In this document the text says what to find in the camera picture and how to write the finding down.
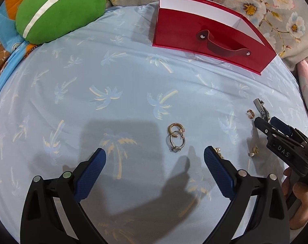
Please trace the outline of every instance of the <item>red box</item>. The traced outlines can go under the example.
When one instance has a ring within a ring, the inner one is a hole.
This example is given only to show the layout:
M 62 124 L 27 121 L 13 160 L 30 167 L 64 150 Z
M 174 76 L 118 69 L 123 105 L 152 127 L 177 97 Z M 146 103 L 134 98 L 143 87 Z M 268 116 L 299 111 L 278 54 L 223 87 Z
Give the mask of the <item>red box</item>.
M 259 75 L 276 56 L 247 18 L 209 0 L 159 0 L 153 46 L 213 57 Z

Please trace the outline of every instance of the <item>blue gripper pad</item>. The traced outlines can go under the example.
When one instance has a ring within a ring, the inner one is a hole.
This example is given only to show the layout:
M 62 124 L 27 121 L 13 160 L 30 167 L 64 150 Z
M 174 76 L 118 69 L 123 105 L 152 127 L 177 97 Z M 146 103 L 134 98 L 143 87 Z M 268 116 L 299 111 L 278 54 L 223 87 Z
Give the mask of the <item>blue gripper pad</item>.
M 87 163 L 88 166 L 75 183 L 74 198 L 78 203 L 82 199 L 88 197 L 93 185 L 99 177 L 106 164 L 106 152 L 103 149 L 97 149 L 92 157 L 85 163 Z
M 292 131 L 288 125 L 279 120 L 277 117 L 273 116 L 270 120 L 270 124 L 282 132 L 285 136 L 291 136 Z
M 231 177 L 225 166 L 222 164 L 222 161 L 228 161 L 221 159 L 212 146 L 205 148 L 204 161 L 223 196 L 229 198 L 232 201 L 235 197 L 234 179 Z

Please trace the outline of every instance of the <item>silver screw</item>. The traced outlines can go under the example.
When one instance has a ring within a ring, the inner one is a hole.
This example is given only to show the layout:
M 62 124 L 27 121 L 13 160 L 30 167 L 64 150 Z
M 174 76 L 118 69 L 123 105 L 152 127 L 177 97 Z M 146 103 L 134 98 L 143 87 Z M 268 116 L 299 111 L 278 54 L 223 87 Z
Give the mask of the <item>silver screw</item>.
M 277 176 L 275 174 L 270 174 L 269 178 L 272 179 L 273 181 L 277 180 Z
M 245 170 L 239 170 L 238 174 L 242 177 L 246 177 L 247 172 Z
M 40 179 L 41 179 L 40 176 L 35 176 L 35 177 L 33 178 L 33 181 L 34 181 L 34 182 L 38 182 L 38 181 L 40 181 Z
M 66 171 L 63 173 L 63 177 L 64 178 L 69 178 L 72 175 L 72 173 L 70 171 Z

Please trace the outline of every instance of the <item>box handle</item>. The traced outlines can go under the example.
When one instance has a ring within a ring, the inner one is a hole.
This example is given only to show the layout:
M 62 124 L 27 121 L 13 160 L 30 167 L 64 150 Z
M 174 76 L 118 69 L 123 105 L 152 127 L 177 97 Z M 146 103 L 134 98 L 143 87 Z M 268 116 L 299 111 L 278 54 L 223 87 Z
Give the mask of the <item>box handle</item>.
M 198 40 L 207 40 L 207 48 L 213 53 L 223 56 L 223 57 L 232 57 L 232 56 L 250 56 L 251 50 L 247 48 L 241 48 L 237 50 L 227 49 L 222 46 L 217 45 L 212 41 L 214 36 L 209 30 L 199 31 L 196 35 Z

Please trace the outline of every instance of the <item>light blue bed sheet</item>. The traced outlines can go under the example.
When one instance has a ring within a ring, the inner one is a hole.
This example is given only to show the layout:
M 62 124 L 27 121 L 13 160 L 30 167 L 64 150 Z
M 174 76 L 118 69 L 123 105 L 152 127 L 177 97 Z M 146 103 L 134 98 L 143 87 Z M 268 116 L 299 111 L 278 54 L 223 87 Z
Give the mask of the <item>light blue bed sheet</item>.
M 98 147 L 106 166 L 81 203 L 109 244 L 201 244 L 229 204 L 203 162 L 209 145 L 251 175 L 283 178 L 284 164 L 246 115 L 259 115 L 253 100 L 260 98 L 271 116 L 308 136 L 299 87 L 281 59 L 259 76 L 152 47 L 156 15 L 156 3 L 106 12 L 37 48 L 5 84 L 0 219 L 17 240 L 32 178 L 57 178 Z M 185 128 L 178 153 L 167 142 L 173 122 Z M 254 145 L 260 153 L 250 158 Z

